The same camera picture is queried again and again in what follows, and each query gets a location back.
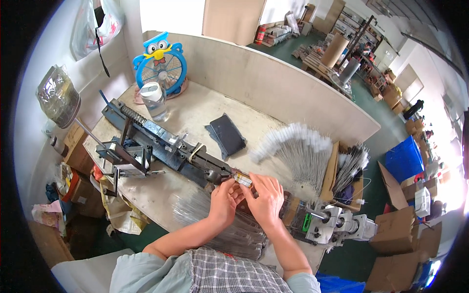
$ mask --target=cartoon eyes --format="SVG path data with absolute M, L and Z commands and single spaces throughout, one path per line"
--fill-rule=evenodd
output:
M 159 41 L 157 44 L 149 44 L 147 47 L 147 53 L 151 54 L 155 52 L 157 49 L 164 50 L 168 48 L 168 42 L 165 40 Z
M 151 54 L 151 53 L 155 52 L 156 49 L 157 49 L 156 44 L 149 44 L 148 47 L 147 47 L 147 53 Z
M 165 40 L 159 41 L 158 42 L 158 48 L 163 49 L 163 50 L 168 48 L 168 42 L 165 41 Z

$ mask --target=light blue shirt sleeve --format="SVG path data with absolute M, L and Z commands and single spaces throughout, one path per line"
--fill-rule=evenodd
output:
M 123 255 L 117 259 L 109 292 L 187 293 L 192 282 L 190 268 L 187 253 L 171 256 L 166 261 L 144 252 Z M 316 277 L 308 273 L 293 275 L 287 285 L 293 293 L 321 292 Z

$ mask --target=water bottle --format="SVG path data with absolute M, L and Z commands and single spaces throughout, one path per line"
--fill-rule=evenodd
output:
M 154 121 L 166 120 L 166 90 L 159 83 L 150 82 L 143 85 L 140 95 Z

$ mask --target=wooden pallet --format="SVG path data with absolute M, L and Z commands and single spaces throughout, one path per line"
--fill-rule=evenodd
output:
M 318 53 L 311 52 L 305 59 L 303 59 L 303 65 L 301 66 L 301 69 L 306 72 L 313 71 L 314 77 L 320 80 L 324 80 L 339 93 L 346 96 L 348 99 L 352 99 L 352 96 L 349 93 L 332 82 L 329 74 L 334 73 L 335 71 L 321 62 L 321 56 Z

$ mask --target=plaid apron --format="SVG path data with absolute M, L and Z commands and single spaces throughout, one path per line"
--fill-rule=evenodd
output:
M 234 258 L 205 247 L 189 250 L 189 256 L 192 277 L 190 293 L 291 292 L 275 271 L 275 266 Z

